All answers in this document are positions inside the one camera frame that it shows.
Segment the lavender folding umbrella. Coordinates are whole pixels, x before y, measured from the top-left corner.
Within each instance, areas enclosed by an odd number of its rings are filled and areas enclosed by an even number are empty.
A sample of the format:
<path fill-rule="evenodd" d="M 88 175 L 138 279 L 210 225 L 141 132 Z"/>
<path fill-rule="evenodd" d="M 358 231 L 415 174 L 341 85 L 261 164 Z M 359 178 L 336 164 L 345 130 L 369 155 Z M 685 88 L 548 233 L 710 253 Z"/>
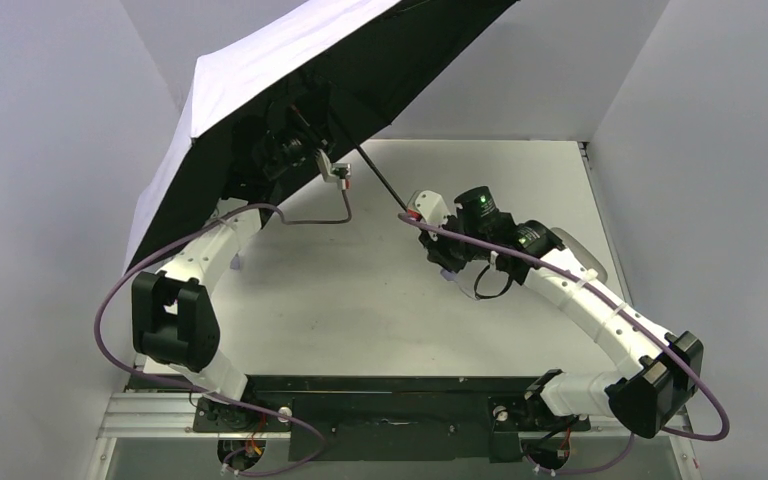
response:
<path fill-rule="evenodd" d="M 308 1 L 199 57 L 171 143 L 133 217 L 130 266 L 189 138 L 233 113 L 260 116 L 276 99 L 325 99 L 339 160 L 388 127 L 510 8 L 507 1 Z M 280 182 L 279 204 L 307 183 Z"/>

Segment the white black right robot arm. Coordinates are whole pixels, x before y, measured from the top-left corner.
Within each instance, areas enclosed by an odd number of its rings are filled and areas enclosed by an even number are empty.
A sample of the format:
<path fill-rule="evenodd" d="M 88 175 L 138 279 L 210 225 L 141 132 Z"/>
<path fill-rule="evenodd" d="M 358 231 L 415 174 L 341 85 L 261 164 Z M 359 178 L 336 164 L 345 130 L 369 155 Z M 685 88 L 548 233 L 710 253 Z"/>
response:
<path fill-rule="evenodd" d="M 606 416 L 652 438 L 698 389 L 704 355 L 691 332 L 675 335 L 625 303 L 545 225 L 516 223 L 488 187 L 468 190 L 450 211 L 435 192 L 416 192 L 407 214 L 426 224 L 420 243 L 430 262 L 458 273 L 473 261 L 504 272 L 509 283 L 541 295 L 575 323 L 613 362 L 598 374 L 552 370 L 525 398 L 556 417 Z"/>

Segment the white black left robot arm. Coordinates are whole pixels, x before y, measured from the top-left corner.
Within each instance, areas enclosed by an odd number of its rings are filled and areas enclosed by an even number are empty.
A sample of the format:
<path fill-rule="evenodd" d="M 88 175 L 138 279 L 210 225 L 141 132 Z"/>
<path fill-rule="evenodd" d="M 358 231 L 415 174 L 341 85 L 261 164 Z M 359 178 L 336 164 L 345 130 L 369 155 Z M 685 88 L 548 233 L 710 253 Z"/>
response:
<path fill-rule="evenodd" d="M 315 173 L 340 193 L 350 168 L 330 155 L 337 142 L 326 101 L 271 105 L 260 116 L 233 113 L 184 144 L 171 183 L 124 277 L 132 282 L 137 352 L 172 367 L 216 403 L 244 409 L 248 378 L 220 349 L 210 294 L 271 215 L 280 182 Z"/>

